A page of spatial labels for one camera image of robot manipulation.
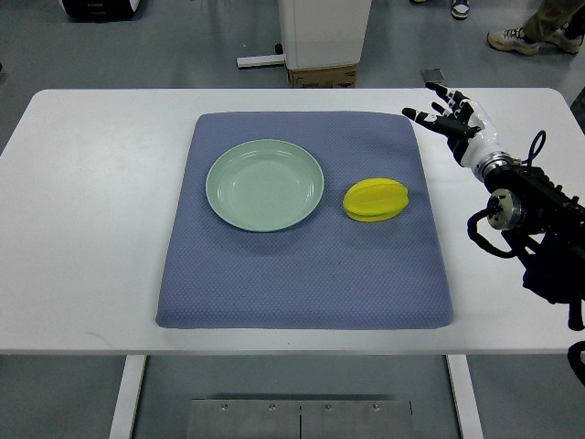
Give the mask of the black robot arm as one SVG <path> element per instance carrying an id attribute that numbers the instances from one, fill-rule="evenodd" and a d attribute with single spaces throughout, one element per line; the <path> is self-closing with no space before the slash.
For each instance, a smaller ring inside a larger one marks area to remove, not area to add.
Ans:
<path id="1" fill-rule="evenodd" d="M 584 207 L 533 164 L 545 142 L 540 131 L 525 160 L 490 158 L 480 170 L 490 198 L 468 219 L 467 233 L 484 251 L 517 258 L 525 267 L 523 286 L 552 305 L 567 305 L 569 329 L 582 331 Z"/>

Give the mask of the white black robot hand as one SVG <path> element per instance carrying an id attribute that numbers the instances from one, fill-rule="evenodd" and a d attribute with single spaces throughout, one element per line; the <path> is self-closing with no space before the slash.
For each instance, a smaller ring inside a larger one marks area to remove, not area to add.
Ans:
<path id="1" fill-rule="evenodd" d="M 431 107 L 436 114 L 408 107 L 401 113 L 427 130 L 445 136 L 457 164 L 479 174 L 486 158 L 500 153 L 497 132 L 489 116 L 479 103 L 461 91 L 439 83 L 427 82 L 425 86 L 434 91 L 447 107 L 434 102 Z"/>

